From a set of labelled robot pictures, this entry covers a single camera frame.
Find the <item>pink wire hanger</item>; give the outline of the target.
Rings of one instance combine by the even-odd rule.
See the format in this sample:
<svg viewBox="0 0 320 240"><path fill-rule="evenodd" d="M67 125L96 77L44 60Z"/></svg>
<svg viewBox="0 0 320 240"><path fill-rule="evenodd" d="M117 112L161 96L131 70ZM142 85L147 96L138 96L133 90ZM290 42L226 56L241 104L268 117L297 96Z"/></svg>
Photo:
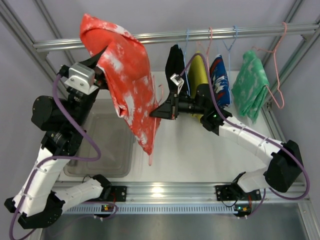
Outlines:
<svg viewBox="0 0 320 240"><path fill-rule="evenodd" d="M163 87L162 84L157 85L156 77L155 77L154 74L152 75L152 84L153 84L153 89L154 89L154 93L155 93L155 100L156 100L156 103L159 106L160 102L162 101L163 96L164 96L164 87ZM159 100L157 99L157 89L161 89L161 96L160 96ZM153 118L154 118L154 126L153 126L153 138L152 138L151 154L148 157L148 165L150 167L153 164L153 154L154 154L155 138L156 138L156 131L157 131L157 121L158 121L156 117L153 117Z"/></svg>

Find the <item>red white patterned trousers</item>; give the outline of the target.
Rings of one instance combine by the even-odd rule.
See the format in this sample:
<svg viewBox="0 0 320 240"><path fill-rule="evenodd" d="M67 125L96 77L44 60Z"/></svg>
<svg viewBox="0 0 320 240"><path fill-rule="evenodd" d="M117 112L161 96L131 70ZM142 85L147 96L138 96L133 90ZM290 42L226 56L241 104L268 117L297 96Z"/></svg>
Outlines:
<svg viewBox="0 0 320 240"><path fill-rule="evenodd" d="M150 155L154 118L149 114L158 104L145 47L122 26L88 13L83 15L79 37L91 56L106 49L97 67L105 73L116 113Z"/></svg>

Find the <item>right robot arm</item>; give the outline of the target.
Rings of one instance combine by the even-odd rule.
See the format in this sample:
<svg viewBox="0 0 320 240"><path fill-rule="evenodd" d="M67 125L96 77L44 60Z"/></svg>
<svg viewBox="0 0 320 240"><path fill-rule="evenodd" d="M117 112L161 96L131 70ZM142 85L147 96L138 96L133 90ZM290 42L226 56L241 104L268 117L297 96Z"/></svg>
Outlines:
<svg viewBox="0 0 320 240"><path fill-rule="evenodd" d="M225 137L254 154L264 167L241 172L226 185L226 190L241 200L247 193L271 188L285 193L302 173L303 161L298 144L292 140L281 142L261 135L222 109L212 99L213 90L207 83L200 84L194 97L171 91L151 117L175 120L180 113L200 114L200 123L209 132Z"/></svg>

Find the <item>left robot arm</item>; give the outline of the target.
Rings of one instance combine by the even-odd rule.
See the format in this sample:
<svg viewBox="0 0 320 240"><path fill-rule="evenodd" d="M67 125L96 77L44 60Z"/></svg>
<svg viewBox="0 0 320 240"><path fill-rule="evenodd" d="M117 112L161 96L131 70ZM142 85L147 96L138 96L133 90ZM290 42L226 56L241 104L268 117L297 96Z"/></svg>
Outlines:
<svg viewBox="0 0 320 240"><path fill-rule="evenodd" d="M83 140L98 154L98 145L83 129L100 89L106 89L106 78L98 68L102 54L63 65L57 78L66 78L68 97L60 99L57 89L52 96L39 96L33 103L31 121L44 131L38 157L20 192L5 200L13 221L25 229L47 228L70 208L87 201L106 201L112 185L97 174L86 182L66 190L53 191L61 171L69 161L80 161L77 155Z"/></svg>

